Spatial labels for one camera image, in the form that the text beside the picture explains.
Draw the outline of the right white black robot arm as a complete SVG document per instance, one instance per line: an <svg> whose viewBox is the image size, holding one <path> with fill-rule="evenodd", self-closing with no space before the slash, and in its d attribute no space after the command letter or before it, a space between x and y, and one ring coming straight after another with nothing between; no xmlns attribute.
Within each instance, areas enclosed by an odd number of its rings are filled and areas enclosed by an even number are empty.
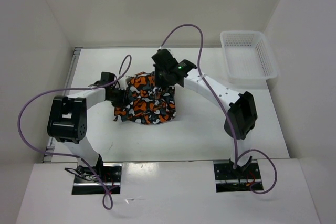
<svg viewBox="0 0 336 224"><path fill-rule="evenodd" d="M152 56L155 68L155 84L158 87L176 84L195 91L214 105L225 115L224 130L232 139L233 150L230 172L235 178L243 178L249 171L251 156L249 133L255 127L258 118L253 95L246 91L240 93L207 77L197 64L189 60L178 62L168 49L158 49Z"/></svg>

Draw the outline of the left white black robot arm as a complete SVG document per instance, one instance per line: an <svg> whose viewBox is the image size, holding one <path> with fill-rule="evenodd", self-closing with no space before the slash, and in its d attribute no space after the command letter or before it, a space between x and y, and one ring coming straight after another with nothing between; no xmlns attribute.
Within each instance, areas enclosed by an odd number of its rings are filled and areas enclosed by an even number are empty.
<svg viewBox="0 0 336 224"><path fill-rule="evenodd" d="M81 171L93 182L105 175L102 157L91 146L87 134L87 111L104 101L115 106L123 105L125 91L118 85L116 75L102 72L100 80L89 88L69 96L55 96L50 110L47 133L63 143L70 155L75 156Z"/></svg>

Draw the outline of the orange camouflage shorts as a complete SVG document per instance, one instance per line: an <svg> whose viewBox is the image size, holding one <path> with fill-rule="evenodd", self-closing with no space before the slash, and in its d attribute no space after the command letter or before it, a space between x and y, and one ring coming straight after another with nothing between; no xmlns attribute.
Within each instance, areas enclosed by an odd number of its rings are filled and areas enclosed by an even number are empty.
<svg viewBox="0 0 336 224"><path fill-rule="evenodd" d="M155 73L140 72L128 82L129 104L114 107L115 121L131 121L143 125L168 122L176 116L175 87L155 86Z"/></svg>

